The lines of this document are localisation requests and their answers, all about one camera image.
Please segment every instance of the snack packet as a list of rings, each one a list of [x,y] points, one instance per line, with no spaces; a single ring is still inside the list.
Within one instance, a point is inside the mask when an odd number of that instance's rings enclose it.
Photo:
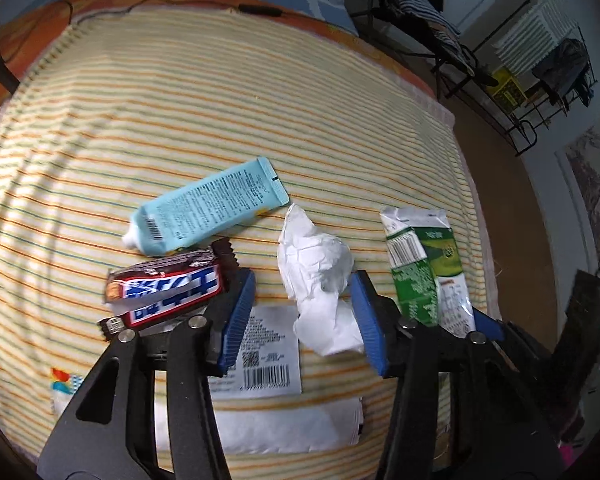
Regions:
[[[385,207],[380,218],[403,314],[424,324],[438,323],[458,337],[475,330],[458,245],[446,213],[412,206]],[[431,282],[437,298],[436,316],[431,313]]]
[[[125,328],[144,330],[199,309],[227,290],[237,269],[229,239],[220,238],[208,248],[110,271],[104,303],[116,316],[98,324],[109,340]]]

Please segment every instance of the chocolate bar wrapper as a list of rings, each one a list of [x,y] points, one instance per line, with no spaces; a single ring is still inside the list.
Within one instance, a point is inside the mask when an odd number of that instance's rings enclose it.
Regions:
[[[143,330],[206,305],[226,290],[238,261],[228,238],[110,272],[104,297],[117,316],[99,322],[109,340],[125,328]]]

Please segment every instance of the white tissue paper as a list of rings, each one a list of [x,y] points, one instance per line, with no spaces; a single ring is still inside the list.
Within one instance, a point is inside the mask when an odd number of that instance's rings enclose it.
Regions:
[[[294,323],[298,339],[321,356],[362,352],[352,307],[339,299],[353,268],[349,247],[320,231],[297,204],[289,206],[278,241],[282,282],[300,313]]]

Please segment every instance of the wooden floor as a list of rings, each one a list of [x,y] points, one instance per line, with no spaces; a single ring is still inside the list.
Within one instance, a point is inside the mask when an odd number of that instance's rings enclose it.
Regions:
[[[424,61],[413,59],[408,65],[435,89]],[[502,319],[517,323],[553,349],[557,341],[554,268],[524,165],[496,131],[459,98],[442,102],[456,116],[454,131],[482,204],[499,273],[496,280]]]

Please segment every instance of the white paper label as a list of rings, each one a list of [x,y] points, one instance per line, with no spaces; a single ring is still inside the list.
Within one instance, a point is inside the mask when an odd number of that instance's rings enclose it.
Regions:
[[[256,399],[302,393],[295,305],[254,306],[235,365],[209,377],[214,400]]]
[[[438,278],[438,283],[438,323],[456,337],[465,338],[475,330],[475,319],[464,274]]]

